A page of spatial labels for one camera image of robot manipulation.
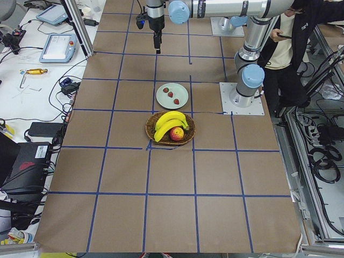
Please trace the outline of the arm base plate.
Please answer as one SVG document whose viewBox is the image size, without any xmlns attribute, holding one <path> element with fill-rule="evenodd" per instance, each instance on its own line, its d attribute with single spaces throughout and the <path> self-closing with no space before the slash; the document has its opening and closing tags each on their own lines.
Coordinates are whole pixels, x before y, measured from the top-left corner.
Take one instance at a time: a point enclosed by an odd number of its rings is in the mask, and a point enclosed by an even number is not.
<svg viewBox="0 0 344 258">
<path fill-rule="evenodd" d="M 217 37 L 244 37 L 243 26 L 248 17 L 211 17 L 212 35 Z"/>
<path fill-rule="evenodd" d="M 237 83 L 220 82 L 223 113 L 227 115 L 264 116 L 259 89 L 250 97 L 237 92 Z"/>
</svg>

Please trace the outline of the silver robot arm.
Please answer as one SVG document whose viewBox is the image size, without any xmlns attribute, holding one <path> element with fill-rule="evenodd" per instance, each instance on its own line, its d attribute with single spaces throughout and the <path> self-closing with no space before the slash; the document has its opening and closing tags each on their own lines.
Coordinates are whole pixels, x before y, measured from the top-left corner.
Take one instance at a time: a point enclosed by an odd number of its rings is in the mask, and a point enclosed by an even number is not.
<svg viewBox="0 0 344 258">
<path fill-rule="evenodd" d="M 265 73 L 257 62 L 278 17 L 249 17 L 243 46 L 235 55 L 238 83 L 230 93 L 234 105 L 247 108 L 255 99 L 256 91 L 263 85 Z"/>
<path fill-rule="evenodd" d="M 154 48 L 161 53 L 162 30 L 164 29 L 164 9 L 168 7 L 168 16 L 175 24 L 184 24 L 191 18 L 205 17 L 249 17 L 248 32 L 243 52 L 248 53 L 245 60 L 256 60 L 263 46 L 263 37 L 271 31 L 272 18 L 286 11 L 293 1 L 146 1 L 143 7 L 143 20 L 149 22 L 154 31 Z"/>
</svg>

